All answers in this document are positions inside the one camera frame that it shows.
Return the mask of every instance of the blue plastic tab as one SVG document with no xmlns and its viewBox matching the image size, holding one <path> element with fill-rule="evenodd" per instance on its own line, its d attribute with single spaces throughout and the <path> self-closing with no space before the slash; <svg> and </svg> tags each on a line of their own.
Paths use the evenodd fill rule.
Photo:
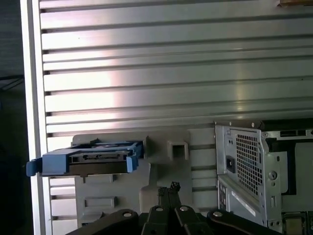
<svg viewBox="0 0 313 235">
<path fill-rule="evenodd" d="M 67 155 L 66 154 L 45 154 L 43 155 L 42 175 L 64 175 L 67 173 Z"/>
<path fill-rule="evenodd" d="M 139 166 L 138 158 L 136 156 L 127 157 L 126 164 L 127 164 L 127 172 L 131 173 L 134 170 L 137 170 L 137 167 Z"/>
<path fill-rule="evenodd" d="M 42 170 L 43 159 L 33 159 L 26 164 L 26 175 L 28 177 L 36 175 L 37 172 Z"/>
</svg>

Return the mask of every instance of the rectangular slot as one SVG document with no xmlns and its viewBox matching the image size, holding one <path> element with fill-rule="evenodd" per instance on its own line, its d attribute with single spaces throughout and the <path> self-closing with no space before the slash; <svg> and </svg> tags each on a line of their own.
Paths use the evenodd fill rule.
<svg viewBox="0 0 313 235">
<path fill-rule="evenodd" d="M 86 198 L 85 207 L 113 209 L 115 207 L 115 197 Z"/>
<path fill-rule="evenodd" d="M 276 196 L 270 197 L 270 206 L 272 208 L 276 207 Z"/>
<path fill-rule="evenodd" d="M 281 131 L 280 137 L 306 136 L 305 130 Z"/>
<path fill-rule="evenodd" d="M 173 145 L 173 158 L 185 158 L 184 145 Z"/>
<path fill-rule="evenodd" d="M 236 168 L 235 168 L 235 159 L 232 158 L 231 156 L 226 156 L 226 168 L 227 170 L 229 170 L 232 173 L 236 172 Z"/>
<path fill-rule="evenodd" d="M 79 162 L 79 158 L 78 157 L 73 157 L 72 158 L 72 162 L 73 163 L 78 163 Z"/>
</svg>

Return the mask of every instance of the perforated metal panel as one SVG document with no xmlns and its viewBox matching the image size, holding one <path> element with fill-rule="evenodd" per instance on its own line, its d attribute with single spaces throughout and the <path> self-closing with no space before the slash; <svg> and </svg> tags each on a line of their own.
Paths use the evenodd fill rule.
<svg viewBox="0 0 313 235">
<path fill-rule="evenodd" d="M 258 196 L 258 186 L 262 185 L 260 143 L 256 137 L 236 136 L 238 181 L 250 193 Z"/>
</svg>

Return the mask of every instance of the dark background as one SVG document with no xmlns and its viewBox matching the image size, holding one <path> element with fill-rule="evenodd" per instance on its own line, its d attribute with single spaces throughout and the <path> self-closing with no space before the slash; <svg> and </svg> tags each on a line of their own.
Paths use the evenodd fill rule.
<svg viewBox="0 0 313 235">
<path fill-rule="evenodd" d="M 28 235 L 33 232 L 24 167 L 28 142 L 21 25 L 20 1 L 0 1 L 0 223 L 5 234 Z M 12 75 L 20 77 L 3 80 Z"/>
</svg>

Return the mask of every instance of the cable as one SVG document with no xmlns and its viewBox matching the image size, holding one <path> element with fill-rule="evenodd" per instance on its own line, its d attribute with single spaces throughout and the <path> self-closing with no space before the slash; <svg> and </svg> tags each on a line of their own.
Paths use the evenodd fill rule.
<svg viewBox="0 0 313 235">
<path fill-rule="evenodd" d="M 10 82 L 10 83 L 2 86 L 0 88 L 0 91 L 8 91 L 9 89 L 12 89 L 12 88 L 16 87 L 16 86 L 22 84 L 23 82 L 24 82 L 24 79 L 17 79 L 17 80 L 15 80 L 13 82 Z"/>
<path fill-rule="evenodd" d="M 18 75 L 10 75 L 10 76 L 0 77 L 0 81 L 10 80 L 10 79 L 24 79 L 24 75 L 18 74 Z"/>
</svg>

